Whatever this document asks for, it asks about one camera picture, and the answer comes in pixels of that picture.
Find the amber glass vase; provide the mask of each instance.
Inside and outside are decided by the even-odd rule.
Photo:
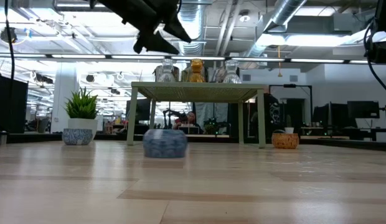
[[[201,59],[191,60],[192,75],[189,78],[189,82],[205,82],[204,77],[201,75],[203,68],[203,61]]]

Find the glass vase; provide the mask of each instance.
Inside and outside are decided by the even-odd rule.
[[[236,74],[238,61],[236,60],[228,60],[225,62],[225,68],[226,68],[226,77],[224,79],[224,83],[236,83],[239,84],[242,81]]]
[[[201,59],[191,60],[192,75],[189,78],[189,82],[205,82],[204,77],[201,75],[203,68],[203,61]]]
[[[164,59],[162,61],[162,75],[158,79],[159,82],[175,82],[174,75],[172,74],[173,66],[172,59]]]

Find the green plant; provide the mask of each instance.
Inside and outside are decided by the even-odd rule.
[[[291,116],[290,115],[287,115],[287,118],[286,118],[286,127],[293,127],[291,125]]]
[[[204,129],[206,134],[215,134],[217,130],[214,124],[206,124],[204,125]]]
[[[91,92],[87,93],[87,88],[80,89],[78,92],[73,92],[71,99],[68,99],[65,110],[70,118],[95,119],[98,111],[96,110],[96,98],[98,96],[90,96]]]

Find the blue patterned pot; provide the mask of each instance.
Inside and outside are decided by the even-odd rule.
[[[66,145],[87,145],[93,138],[91,129],[72,129],[65,128],[63,130],[62,139]]]
[[[183,158],[187,138],[180,130],[151,129],[143,136],[144,156],[152,158]]]

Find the white pot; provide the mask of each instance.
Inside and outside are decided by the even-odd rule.
[[[82,119],[82,118],[71,118],[68,120],[68,128],[73,129],[91,129],[93,137],[95,138],[96,131],[98,129],[98,120],[96,119]]]
[[[294,128],[285,128],[286,134],[293,134],[294,133]]]

